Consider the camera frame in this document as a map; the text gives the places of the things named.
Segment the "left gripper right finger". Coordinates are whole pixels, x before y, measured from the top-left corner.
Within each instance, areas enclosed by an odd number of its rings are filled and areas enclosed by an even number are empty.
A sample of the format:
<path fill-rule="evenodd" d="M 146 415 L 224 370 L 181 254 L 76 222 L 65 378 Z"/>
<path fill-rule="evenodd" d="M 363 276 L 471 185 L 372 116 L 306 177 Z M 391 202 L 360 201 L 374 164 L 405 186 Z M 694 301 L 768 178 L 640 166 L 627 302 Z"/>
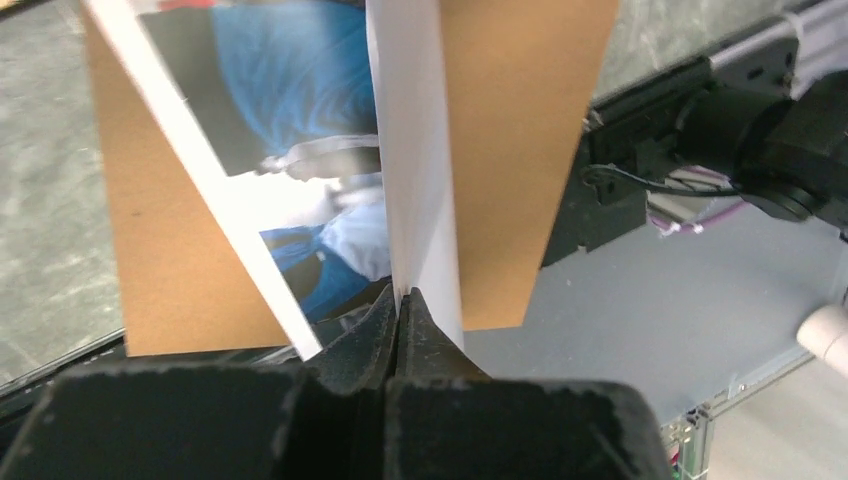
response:
<path fill-rule="evenodd" d="M 400 307 L 385 387 L 388 479 L 668 479 L 658 421 L 635 388 L 487 376 L 435 324 L 422 293 Z"/>

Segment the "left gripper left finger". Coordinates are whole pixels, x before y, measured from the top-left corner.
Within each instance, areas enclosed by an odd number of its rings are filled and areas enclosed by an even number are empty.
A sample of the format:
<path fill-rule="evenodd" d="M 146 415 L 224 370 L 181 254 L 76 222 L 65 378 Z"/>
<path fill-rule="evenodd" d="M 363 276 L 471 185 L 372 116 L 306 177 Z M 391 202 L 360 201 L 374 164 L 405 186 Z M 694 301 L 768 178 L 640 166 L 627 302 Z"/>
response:
<path fill-rule="evenodd" d="M 298 363 L 124 360 L 59 375 L 1 463 L 5 479 L 378 479 L 396 346 L 385 289 Z"/>

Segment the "printed photo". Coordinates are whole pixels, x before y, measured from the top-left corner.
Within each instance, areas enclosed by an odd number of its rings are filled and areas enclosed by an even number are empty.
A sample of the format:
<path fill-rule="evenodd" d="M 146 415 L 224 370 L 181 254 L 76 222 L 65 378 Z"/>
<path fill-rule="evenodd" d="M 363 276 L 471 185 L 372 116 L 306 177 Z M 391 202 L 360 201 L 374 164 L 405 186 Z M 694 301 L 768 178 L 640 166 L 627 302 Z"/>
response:
<path fill-rule="evenodd" d="M 419 290 L 464 341 L 431 1 L 86 1 L 132 356 L 288 344 Z"/>

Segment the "brown backing board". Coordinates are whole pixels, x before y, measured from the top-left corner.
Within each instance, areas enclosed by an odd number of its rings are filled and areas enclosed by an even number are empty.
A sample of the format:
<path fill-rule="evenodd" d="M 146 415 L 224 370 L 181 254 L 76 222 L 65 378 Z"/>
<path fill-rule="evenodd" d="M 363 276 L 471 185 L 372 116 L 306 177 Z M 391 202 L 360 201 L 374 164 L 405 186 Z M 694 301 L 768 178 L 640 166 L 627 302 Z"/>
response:
<path fill-rule="evenodd" d="M 614 1 L 431 1 L 447 105 L 463 334 L 518 326 L 548 245 L 618 10 Z M 100 142 L 150 121 L 87 24 Z"/>

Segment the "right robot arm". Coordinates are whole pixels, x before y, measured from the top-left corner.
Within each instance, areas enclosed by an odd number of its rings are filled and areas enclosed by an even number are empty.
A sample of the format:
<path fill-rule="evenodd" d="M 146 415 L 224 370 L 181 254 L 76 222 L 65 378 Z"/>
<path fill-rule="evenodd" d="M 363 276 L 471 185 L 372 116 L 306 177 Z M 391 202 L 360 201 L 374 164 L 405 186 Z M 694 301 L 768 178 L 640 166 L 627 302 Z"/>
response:
<path fill-rule="evenodd" d="M 847 4 L 817 1 L 709 58 L 676 155 L 769 216 L 847 232 Z"/>

